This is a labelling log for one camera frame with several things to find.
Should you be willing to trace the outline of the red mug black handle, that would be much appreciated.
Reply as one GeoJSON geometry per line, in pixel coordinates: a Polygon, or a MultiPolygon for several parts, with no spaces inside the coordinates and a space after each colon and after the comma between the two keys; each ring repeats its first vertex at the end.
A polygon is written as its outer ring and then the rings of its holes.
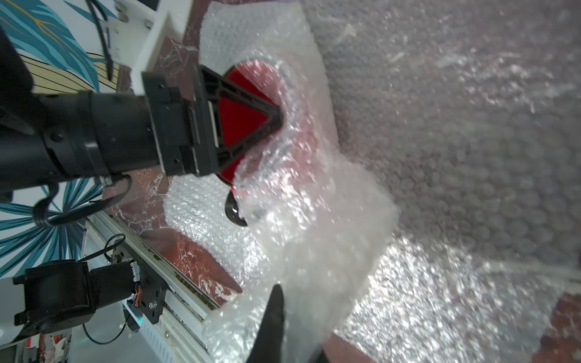
{"type": "MultiPolygon", "coordinates": [[[[245,91],[262,98],[273,104],[272,99],[260,91],[244,74],[243,71],[250,70],[254,66],[251,62],[244,62],[231,67],[225,74],[225,78],[236,84],[245,91]]],[[[266,122],[266,115],[251,110],[237,102],[221,97],[218,102],[219,116],[222,125],[222,134],[227,146],[232,146],[243,138],[249,136],[266,122]]],[[[239,216],[238,202],[235,199],[235,189],[233,186],[235,171],[243,160],[239,157],[230,166],[216,176],[230,187],[230,192],[225,200],[225,215],[230,222],[240,227],[247,227],[246,221],[239,216]]]]}

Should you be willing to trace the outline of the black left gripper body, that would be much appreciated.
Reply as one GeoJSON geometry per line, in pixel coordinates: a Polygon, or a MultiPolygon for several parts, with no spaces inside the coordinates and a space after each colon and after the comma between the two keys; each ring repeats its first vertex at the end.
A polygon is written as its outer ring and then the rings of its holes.
{"type": "Polygon", "coordinates": [[[213,136],[207,132],[210,118],[199,108],[201,102],[183,98],[160,74],[143,72],[142,85],[164,174],[213,174],[213,136]]]}

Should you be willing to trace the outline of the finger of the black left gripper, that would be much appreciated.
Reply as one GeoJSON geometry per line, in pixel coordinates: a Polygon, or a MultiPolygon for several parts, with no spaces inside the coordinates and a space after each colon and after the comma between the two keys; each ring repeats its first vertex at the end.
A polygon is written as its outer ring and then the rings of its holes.
{"type": "Polygon", "coordinates": [[[199,67],[200,96],[209,102],[210,126],[216,133],[216,175],[233,175],[245,154],[283,125],[281,109],[243,73],[231,68],[222,76],[199,67]]]}

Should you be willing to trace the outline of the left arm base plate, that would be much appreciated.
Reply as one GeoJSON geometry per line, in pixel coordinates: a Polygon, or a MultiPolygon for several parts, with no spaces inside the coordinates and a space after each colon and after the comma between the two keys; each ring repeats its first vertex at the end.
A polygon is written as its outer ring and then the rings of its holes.
{"type": "Polygon", "coordinates": [[[141,295],[137,309],[155,325],[163,314],[168,285],[157,272],[148,266],[140,268],[140,277],[141,295]]]}

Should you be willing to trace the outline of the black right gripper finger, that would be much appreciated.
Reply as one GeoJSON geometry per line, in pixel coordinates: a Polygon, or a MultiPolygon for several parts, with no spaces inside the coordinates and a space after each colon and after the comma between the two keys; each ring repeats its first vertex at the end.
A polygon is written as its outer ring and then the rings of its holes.
{"type": "Polygon", "coordinates": [[[269,296],[257,338],[247,363],[279,363],[284,339],[284,293],[276,284],[269,296]]]}

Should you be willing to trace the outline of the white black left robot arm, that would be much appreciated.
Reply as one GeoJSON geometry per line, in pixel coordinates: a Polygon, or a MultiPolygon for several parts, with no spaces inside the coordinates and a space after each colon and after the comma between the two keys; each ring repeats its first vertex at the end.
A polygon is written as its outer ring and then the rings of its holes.
{"type": "Polygon", "coordinates": [[[95,177],[103,185],[160,166],[168,176],[219,174],[278,131],[280,108],[207,67],[195,70],[196,98],[165,78],[142,74],[142,96],[83,91],[37,95],[7,36],[1,37],[1,200],[46,186],[32,210],[41,228],[66,225],[120,202],[120,196],[56,215],[62,182],[95,177]]]}

